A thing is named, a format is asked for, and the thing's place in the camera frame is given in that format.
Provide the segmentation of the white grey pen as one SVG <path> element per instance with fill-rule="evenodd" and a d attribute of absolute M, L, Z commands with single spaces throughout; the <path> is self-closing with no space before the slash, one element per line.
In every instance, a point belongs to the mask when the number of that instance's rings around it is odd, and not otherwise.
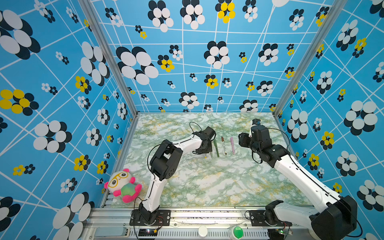
<path fill-rule="evenodd" d="M 222 141 L 222 145 L 223 145 L 224 154 L 228 155 L 224 137 L 221 137 L 221 141 Z"/>

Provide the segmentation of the pink pen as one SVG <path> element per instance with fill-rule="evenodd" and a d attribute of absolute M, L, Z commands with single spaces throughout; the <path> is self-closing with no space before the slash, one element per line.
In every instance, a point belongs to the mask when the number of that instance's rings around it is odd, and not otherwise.
<path fill-rule="evenodd" d="M 230 142 L 231 142 L 232 154 L 235 155 L 236 154 L 236 152 L 235 152 L 235 142 L 234 142 L 234 138 L 233 137 L 230 138 Z"/>

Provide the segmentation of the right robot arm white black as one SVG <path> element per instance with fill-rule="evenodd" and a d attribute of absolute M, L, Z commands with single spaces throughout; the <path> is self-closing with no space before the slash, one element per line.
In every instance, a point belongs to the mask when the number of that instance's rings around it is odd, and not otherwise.
<path fill-rule="evenodd" d="M 239 134 L 239 145 L 257 154 L 289 179 L 311 202 L 311 208 L 290 205 L 281 200 L 266 206 L 265 220 L 271 225 L 289 222 L 309 230 L 315 240 L 341 240 L 361 225 L 357 202 L 351 196 L 342 197 L 310 174 L 281 146 L 275 145 L 269 129 L 254 119 L 248 133 Z"/>

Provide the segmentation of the dark green pen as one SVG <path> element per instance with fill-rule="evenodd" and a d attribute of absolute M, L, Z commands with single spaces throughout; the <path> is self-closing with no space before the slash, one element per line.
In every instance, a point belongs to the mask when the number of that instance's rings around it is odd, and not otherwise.
<path fill-rule="evenodd" d="M 217 157 L 219 158 L 219 157 L 220 157 L 220 154 L 219 154 L 219 149 L 218 149 L 218 144 L 217 144 L 216 139 L 213 140 L 213 143 L 214 143 L 214 146 L 215 146 L 215 150 L 216 150 Z"/>

